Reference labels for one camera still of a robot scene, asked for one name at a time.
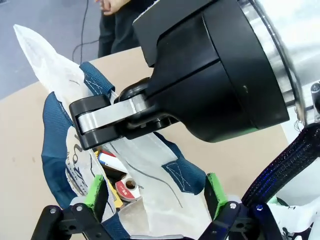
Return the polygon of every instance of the tape roll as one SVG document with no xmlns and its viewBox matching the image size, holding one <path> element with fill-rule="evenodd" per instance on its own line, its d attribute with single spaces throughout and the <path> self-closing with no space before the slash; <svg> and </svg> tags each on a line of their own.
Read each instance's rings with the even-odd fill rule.
<svg viewBox="0 0 320 240">
<path fill-rule="evenodd" d="M 115 189 L 119 197 L 127 202 L 134 202 L 141 197 L 139 186 L 129 174 L 115 183 Z"/>
</svg>

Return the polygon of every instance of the beige table surface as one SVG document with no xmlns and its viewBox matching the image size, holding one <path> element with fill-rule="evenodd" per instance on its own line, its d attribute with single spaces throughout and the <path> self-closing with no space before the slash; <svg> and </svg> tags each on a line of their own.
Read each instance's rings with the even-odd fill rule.
<svg viewBox="0 0 320 240">
<path fill-rule="evenodd" d="M 152 73 L 140 48 L 92 63 L 116 86 L 117 93 Z M 37 82 L 0 101 L 2 240 L 30 239 L 43 207 L 56 204 L 41 160 L 42 111 L 47 95 Z M 288 145 L 279 125 L 215 144 L 198 140 L 179 123 L 161 133 L 175 142 L 189 161 L 206 172 L 217 173 L 227 193 L 239 196 Z"/>
</svg>

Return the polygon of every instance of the screw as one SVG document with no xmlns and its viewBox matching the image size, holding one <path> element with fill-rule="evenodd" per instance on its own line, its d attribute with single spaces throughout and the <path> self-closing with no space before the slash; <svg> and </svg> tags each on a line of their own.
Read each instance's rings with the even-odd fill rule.
<svg viewBox="0 0 320 240">
<path fill-rule="evenodd" d="M 230 203 L 230 208 L 231 209 L 235 209 L 237 207 L 237 205 L 235 203 Z"/>
<path fill-rule="evenodd" d="M 51 208 L 51 209 L 50 209 L 50 213 L 51 213 L 51 214 L 54 214 L 56 211 L 57 211 L 57 210 L 56 210 L 55 208 Z"/>
<path fill-rule="evenodd" d="M 315 94 L 315 93 L 319 92 L 319 90 L 320 90 L 320 84 L 318 82 L 316 82 L 315 84 L 313 84 L 311 86 L 311 92 L 312 93 Z"/>
<path fill-rule="evenodd" d="M 78 212 L 82 211 L 82 206 L 77 206 L 77 207 L 76 207 L 76 210 L 77 210 Z"/>
<path fill-rule="evenodd" d="M 264 207 L 262 205 L 257 205 L 256 206 L 256 210 L 257 211 L 262 211 L 262 209 L 264 209 Z"/>
</svg>

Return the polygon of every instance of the black cable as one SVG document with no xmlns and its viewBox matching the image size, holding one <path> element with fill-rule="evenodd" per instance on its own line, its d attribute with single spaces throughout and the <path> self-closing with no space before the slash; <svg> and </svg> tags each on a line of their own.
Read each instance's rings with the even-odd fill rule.
<svg viewBox="0 0 320 240">
<path fill-rule="evenodd" d="M 81 29 L 80 64 L 82 64 L 82 53 L 83 53 L 83 47 L 84 47 L 84 30 L 85 30 L 85 22 L 86 22 L 88 7 L 89 7 L 89 0 L 86 0 L 86 6 L 85 6 L 84 15 L 83 15 L 82 29 Z"/>
<path fill-rule="evenodd" d="M 294 124 L 293 124 L 293 127 L 294 127 L 294 129 L 297 131 L 297 132 L 299 132 L 299 133 L 301 133 L 301 130 L 300 130 L 300 127 L 299 127 L 299 124 L 301 124 L 302 122 L 300 121 L 300 120 L 296 120 L 295 122 L 294 122 Z"/>
<path fill-rule="evenodd" d="M 90 42 L 85 42 L 85 43 L 83 43 L 83 44 L 78 44 L 77 46 L 75 46 L 75 48 L 73 49 L 73 52 L 72 52 L 72 62 L 74 62 L 75 61 L 75 53 L 76 53 L 76 50 L 80 47 L 80 46 L 84 46 L 84 45 L 88 45 L 88 44 L 94 44 L 94 43 L 96 43 L 96 42 L 98 42 L 99 41 L 99 39 L 98 40 L 95 40 L 95 41 L 90 41 Z"/>
</svg>

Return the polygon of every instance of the person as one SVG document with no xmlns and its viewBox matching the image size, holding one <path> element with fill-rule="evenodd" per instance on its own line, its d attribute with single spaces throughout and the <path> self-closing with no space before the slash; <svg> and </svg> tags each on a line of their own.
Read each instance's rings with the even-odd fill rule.
<svg viewBox="0 0 320 240">
<path fill-rule="evenodd" d="M 98 58 L 136 48 L 134 20 L 155 0 L 99 0 L 101 8 Z"/>
</svg>

